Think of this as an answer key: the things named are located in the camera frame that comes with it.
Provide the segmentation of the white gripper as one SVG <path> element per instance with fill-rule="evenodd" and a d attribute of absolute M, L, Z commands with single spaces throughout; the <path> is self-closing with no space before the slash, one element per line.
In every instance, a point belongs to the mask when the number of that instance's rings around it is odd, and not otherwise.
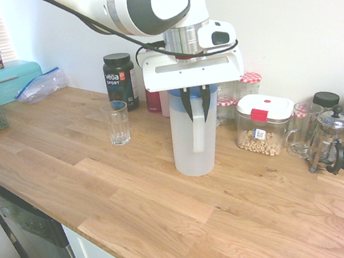
<path fill-rule="evenodd" d="M 180 89 L 183 107 L 193 121 L 190 102 L 190 87 L 199 86 L 204 120 L 207 121 L 210 107 L 209 85 L 242 78 L 244 67 L 238 48 L 203 57 L 197 61 L 179 63 L 171 55 L 151 54 L 140 57 L 143 83 L 150 92 Z"/>

